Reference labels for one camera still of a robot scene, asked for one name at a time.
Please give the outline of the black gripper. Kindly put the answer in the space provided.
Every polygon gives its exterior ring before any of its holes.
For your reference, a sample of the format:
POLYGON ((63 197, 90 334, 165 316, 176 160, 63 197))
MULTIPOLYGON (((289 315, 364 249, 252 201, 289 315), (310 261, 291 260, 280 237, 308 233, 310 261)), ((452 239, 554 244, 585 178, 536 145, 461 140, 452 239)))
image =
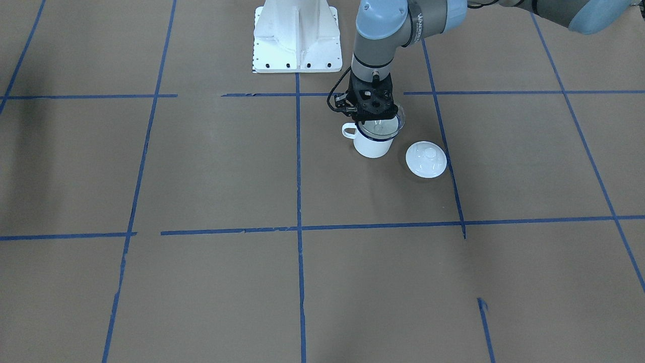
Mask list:
POLYGON ((392 76, 384 80, 363 81, 350 74, 349 102, 356 108, 350 112, 355 122, 392 119, 396 116, 392 76))

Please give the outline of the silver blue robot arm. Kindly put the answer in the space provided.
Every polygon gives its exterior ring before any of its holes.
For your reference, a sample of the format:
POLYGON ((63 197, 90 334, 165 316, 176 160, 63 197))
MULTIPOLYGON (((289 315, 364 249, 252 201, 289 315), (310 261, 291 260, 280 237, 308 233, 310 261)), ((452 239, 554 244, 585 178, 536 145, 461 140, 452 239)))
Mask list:
POLYGON ((444 34, 461 25, 469 9, 518 8, 584 35, 596 34, 616 21, 631 1, 362 1, 356 16, 347 105, 353 121, 392 119, 390 65, 400 47, 444 34))

